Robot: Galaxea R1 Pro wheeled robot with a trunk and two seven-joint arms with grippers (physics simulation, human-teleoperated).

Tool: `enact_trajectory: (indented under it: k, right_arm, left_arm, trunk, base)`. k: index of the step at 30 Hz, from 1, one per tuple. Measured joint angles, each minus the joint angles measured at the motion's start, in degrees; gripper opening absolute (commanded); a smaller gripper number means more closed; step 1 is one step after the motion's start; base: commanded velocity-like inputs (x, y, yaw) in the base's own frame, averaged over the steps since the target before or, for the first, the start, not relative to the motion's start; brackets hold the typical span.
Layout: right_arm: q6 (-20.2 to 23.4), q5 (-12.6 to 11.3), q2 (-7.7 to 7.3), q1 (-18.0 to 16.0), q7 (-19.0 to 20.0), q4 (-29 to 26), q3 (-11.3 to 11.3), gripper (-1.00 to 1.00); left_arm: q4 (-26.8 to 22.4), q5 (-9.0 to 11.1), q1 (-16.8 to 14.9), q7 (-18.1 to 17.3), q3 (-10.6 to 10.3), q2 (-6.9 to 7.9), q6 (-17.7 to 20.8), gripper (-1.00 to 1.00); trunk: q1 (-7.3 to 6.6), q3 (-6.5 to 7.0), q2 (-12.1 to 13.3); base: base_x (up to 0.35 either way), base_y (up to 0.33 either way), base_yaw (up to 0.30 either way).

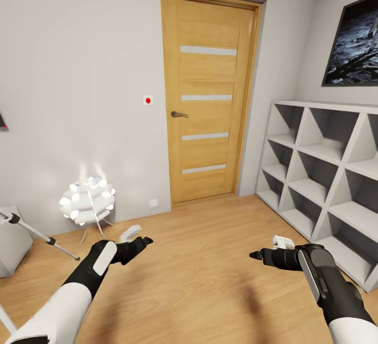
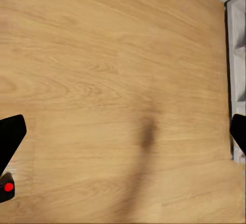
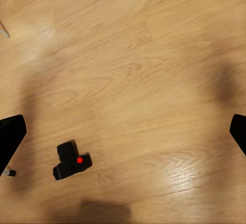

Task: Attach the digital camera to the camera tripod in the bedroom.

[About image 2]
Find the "digital camera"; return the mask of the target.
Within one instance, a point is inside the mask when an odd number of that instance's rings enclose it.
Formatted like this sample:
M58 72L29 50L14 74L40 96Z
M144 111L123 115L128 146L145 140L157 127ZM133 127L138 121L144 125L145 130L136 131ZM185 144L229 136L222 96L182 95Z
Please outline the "digital camera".
M0 182L0 203L8 201L15 196L15 183L11 176Z

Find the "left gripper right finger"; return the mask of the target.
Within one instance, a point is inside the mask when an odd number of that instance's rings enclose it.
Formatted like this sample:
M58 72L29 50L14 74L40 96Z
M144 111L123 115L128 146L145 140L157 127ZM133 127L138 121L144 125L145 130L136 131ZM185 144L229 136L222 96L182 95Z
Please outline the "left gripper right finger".
M233 116L230 133L246 156L246 116L238 114Z

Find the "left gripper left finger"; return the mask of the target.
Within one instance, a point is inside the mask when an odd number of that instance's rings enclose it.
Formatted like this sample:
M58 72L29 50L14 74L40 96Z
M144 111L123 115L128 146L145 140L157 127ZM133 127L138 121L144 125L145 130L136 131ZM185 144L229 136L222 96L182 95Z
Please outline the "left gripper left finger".
M22 114L0 120L0 176L27 133Z

